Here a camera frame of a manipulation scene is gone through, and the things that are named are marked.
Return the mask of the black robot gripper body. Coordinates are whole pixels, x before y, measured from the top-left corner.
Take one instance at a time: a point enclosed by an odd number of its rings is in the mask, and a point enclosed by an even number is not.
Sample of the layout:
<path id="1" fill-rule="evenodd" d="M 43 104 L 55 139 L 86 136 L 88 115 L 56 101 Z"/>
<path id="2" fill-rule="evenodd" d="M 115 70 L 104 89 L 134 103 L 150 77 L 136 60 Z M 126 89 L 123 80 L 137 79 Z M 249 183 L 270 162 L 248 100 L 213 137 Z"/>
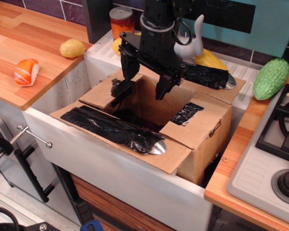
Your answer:
<path id="1" fill-rule="evenodd" d="M 120 34 L 120 55 L 137 56 L 140 66 L 147 67 L 159 76 L 171 76 L 175 81 L 174 86 L 179 86 L 186 72 L 186 65 L 174 52 L 175 43 L 180 43 L 177 33 L 181 22 L 180 17 L 164 15 L 157 19 L 142 14 L 140 35 L 128 32 Z"/>

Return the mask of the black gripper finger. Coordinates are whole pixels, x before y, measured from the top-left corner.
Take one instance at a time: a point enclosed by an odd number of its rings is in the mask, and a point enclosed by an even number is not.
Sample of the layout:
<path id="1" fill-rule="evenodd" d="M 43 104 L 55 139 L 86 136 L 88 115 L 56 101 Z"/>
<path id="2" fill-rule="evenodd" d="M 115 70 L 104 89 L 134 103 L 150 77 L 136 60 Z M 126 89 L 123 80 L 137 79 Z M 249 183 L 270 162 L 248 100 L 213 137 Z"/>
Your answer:
<path id="1" fill-rule="evenodd" d="M 137 56 L 130 56 L 123 53 L 121 55 L 121 66 L 123 76 L 126 81 L 131 81 L 135 75 L 139 72 L 140 63 Z"/>
<path id="2" fill-rule="evenodd" d="M 162 100 L 165 94 L 170 92 L 174 85 L 175 81 L 171 76 L 160 76 L 159 81 L 156 85 L 156 100 Z"/>

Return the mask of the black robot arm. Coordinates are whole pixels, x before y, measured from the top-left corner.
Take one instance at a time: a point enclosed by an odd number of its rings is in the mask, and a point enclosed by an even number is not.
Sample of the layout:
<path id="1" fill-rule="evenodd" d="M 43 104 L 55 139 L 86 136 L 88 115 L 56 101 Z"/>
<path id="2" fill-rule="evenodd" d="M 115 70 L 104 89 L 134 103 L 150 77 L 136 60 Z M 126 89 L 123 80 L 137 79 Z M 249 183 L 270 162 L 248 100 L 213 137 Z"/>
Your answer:
<path id="1" fill-rule="evenodd" d="M 162 100 L 174 86 L 179 86 L 187 71 L 186 64 L 174 51 L 183 45 L 177 33 L 182 17 L 190 13 L 191 0 L 147 0 L 140 17 L 141 34 L 122 32 L 119 45 L 124 80 L 112 84 L 112 95 L 118 96 L 132 85 L 132 79 L 145 66 L 159 75 L 156 100 Z"/>

